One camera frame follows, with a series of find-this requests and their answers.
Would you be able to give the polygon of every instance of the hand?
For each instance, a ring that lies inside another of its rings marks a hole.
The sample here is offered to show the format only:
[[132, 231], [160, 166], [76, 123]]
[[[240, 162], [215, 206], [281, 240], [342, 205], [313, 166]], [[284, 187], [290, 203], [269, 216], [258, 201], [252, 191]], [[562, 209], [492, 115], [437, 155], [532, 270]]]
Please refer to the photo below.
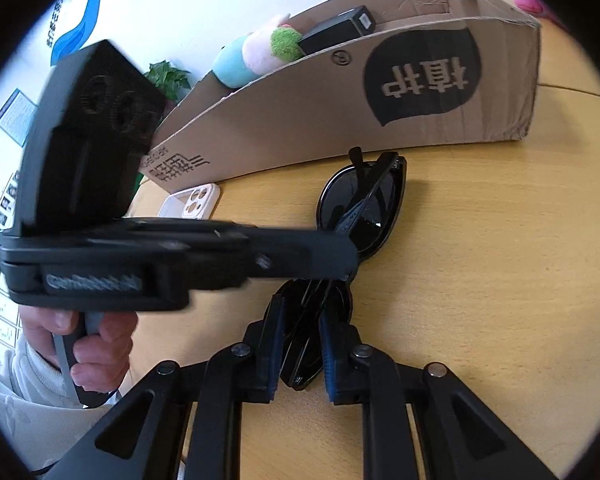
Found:
[[[52, 334], [68, 335], [78, 323], [78, 313], [36, 306], [20, 306], [22, 331], [29, 345], [59, 368]], [[106, 312], [98, 335], [88, 335], [74, 344], [78, 361], [71, 368], [74, 383], [93, 392], [112, 392], [129, 370], [131, 335], [138, 325], [135, 312]]]

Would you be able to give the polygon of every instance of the black sunglasses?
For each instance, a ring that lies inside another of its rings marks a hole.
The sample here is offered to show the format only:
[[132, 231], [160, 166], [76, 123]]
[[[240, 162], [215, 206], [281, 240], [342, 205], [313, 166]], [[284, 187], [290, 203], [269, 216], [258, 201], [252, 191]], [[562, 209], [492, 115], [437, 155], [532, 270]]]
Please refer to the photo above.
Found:
[[[382, 247], [394, 227], [402, 205], [407, 161], [396, 152], [384, 152], [375, 162], [365, 162], [359, 147], [349, 150], [349, 158], [352, 164], [333, 175], [320, 194], [315, 219], [320, 230], [349, 234], [362, 262]], [[287, 386], [304, 390], [322, 370], [318, 318], [328, 306], [340, 321], [351, 320], [349, 284], [354, 277], [289, 280], [277, 291], [285, 298], [280, 378]]]

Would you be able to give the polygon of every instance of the black grip handle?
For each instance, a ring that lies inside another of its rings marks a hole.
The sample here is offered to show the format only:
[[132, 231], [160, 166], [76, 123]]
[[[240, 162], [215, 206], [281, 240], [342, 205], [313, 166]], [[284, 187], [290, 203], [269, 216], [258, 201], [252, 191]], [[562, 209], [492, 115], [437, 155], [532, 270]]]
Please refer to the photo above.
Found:
[[74, 384], [70, 373], [71, 367], [78, 362], [74, 356], [74, 343], [86, 335], [97, 334], [102, 316], [103, 313], [101, 312], [79, 312], [78, 325], [71, 334], [54, 334], [58, 364], [60, 365], [67, 395], [73, 400], [83, 403], [88, 408], [97, 408], [103, 405], [115, 393], [87, 392], [81, 386]]

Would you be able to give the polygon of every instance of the green fuzzy pom-pom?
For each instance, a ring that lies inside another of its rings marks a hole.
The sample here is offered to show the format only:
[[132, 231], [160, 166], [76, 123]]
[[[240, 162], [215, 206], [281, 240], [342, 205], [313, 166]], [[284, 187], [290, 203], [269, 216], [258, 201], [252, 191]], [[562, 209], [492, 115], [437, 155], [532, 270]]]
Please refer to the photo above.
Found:
[[302, 38], [297, 30], [291, 27], [278, 27], [271, 33], [271, 51], [275, 57], [291, 63], [300, 59], [304, 54], [298, 46]]

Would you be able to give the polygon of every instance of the blue wave graphic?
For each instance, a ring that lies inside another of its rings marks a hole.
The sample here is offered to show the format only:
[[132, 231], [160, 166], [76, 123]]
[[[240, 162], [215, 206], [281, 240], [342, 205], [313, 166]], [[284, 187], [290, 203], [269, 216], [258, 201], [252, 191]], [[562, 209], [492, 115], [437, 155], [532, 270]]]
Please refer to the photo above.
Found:
[[51, 51], [51, 66], [56, 65], [64, 56], [80, 50], [96, 27], [99, 12], [100, 0], [87, 0], [82, 20], [78, 26], [56, 40]]

